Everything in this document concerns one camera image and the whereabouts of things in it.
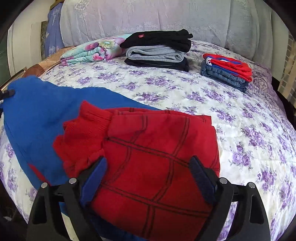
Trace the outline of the red and blue pants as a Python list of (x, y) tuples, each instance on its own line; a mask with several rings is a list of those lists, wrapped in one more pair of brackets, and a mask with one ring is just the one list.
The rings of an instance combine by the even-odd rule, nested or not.
[(156, 110), (102, 87), (57, 86), (35, 76), (8, 86), (1, 104), (8, 140), (34, 187), (103, 169), (83, 193), (110, 240), (194, 240), (208, 204), (191, 174), (196, 156), (220, 171), (211, 117)]

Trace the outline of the purple floral bedsheet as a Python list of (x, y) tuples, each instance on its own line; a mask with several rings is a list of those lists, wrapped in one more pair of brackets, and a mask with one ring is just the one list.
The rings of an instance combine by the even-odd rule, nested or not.
[(188, 72), (134, 67), (125, 57), (58, 64), (41, 79), (58, 86), (104, 87), (158, 109), (208, 115), (217, 132), (220, 174), (233, 184), (253, 182), (267, 214), (271, 240), (280, 240), (295, 217), (295, 129), (271, 85), (271, 72), (252, 61), (246, 92), (200, 74), (203, 55), (243, 57), (214, 44), (193, 41)]

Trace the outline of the beige checkered curtain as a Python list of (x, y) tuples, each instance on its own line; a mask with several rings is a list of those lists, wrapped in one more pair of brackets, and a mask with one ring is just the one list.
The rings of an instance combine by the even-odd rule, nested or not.
[(296, 106), (296, 42), (292, 34), (288, 32), (287, 53), (285, 56), (285, 65), (278, 87), (278, 92), (290, 102), (294, 107)]

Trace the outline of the folded blue jeans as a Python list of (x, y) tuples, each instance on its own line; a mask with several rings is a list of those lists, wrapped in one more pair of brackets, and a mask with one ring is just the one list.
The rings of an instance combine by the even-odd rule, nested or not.
[(205, 60), (201, 62), (200, 74), (218, 82), (229, 85), (230, 87), (233, 87), (243, 93), (246, 92), (248, 87), (248, 82), (246, 80), (234, 76), (233, 74), (228, 73), (226, 70), (222, 70), (221, 68), (207, 65)]

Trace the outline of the brown pillow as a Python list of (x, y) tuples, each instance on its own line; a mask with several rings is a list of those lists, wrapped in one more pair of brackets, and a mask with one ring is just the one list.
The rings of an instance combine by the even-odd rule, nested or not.
[(67, 51), (73, 49), (74, 46), (65, 47), (60, 50), (58, 50), (56, 53), (50, 55), (46, 59), (42, 60), (38, 64), (35, 64), (31, 66), (29, 69), (27, 69), (23, 75), (23, 77), (28, 77), (31, 75), (34, 75), (36, 77), (41, 76), (43, 73), (48, 71), (51, 67), (58, 64), (60, 62), (60, 57)]

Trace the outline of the red blue folded garment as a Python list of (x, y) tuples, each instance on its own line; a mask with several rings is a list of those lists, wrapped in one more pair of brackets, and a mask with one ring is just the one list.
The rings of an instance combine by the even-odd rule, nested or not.
[(247, 63), (217, 54), (205, 53), (202, 56), (208, 66), (225, 70), (233, 76), (242, 78), (247, 82), (252, 82), (253, 80), (252, 69)]

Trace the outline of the dark navy folded pants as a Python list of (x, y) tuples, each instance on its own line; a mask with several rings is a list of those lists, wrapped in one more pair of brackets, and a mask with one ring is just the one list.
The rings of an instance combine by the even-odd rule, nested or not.
[(125, 63), (127, 65), (135, 67), (155, 67), (155, 68), (168, 68), (175, 69), (184, 72), (189, 72), (189, 63), (186, 58), (184, 58), (179, 63), (163, 62), (163, 61), (148, 61), (148, 60), (131, 60), (126, 58)]

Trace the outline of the blue patterned pillow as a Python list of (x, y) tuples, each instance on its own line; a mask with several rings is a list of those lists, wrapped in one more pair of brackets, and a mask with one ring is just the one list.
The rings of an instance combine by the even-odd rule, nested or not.
[(55, 54), (65, 45), (62, 40), (60, 30), (60, 17), (63, 2), (59, 2), (50, 8), (48, 13), (48, 25), (45, 36), (45, 56), (49, 57)]

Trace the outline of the floral folded blanket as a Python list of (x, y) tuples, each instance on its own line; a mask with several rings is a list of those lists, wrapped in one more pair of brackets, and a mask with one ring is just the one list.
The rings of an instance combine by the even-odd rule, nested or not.
[(120, 45), (130, 35), (106, 37), (78, 45), (65, 52), (60, 57), (60, 62), (63, 66), (68, 66), (76, 63), (106, 61), (121, 56), (125, 53), (125, 49)]

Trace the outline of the grey folded pants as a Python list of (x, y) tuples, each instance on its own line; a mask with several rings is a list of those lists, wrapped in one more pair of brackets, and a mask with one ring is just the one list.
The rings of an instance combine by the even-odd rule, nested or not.
[(126, 57), (130, 60), (180, 63), (184, 60), (184, 53), (165, 45), (134, 46), (126, 50)]

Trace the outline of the lavender lace headboard cover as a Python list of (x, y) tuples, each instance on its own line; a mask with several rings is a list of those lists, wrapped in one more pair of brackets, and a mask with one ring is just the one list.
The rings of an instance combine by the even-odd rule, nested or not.
[(74, 46), (127, 33), (185, 29), (194, 40), (269, 66), (271, 13), (263, 1), (65, 1), (60, 30), (64, 45)]

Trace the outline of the black folded pants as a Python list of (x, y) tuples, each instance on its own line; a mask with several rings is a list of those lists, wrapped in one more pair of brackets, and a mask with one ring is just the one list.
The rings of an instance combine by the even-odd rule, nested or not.
[(193, 35), (187, 30), (180, 31), (145, 31), (130, 35), (120, 47), (128, 49), (134, 46), (165, 45), (175, 50), (187, 53), (191, 49)]

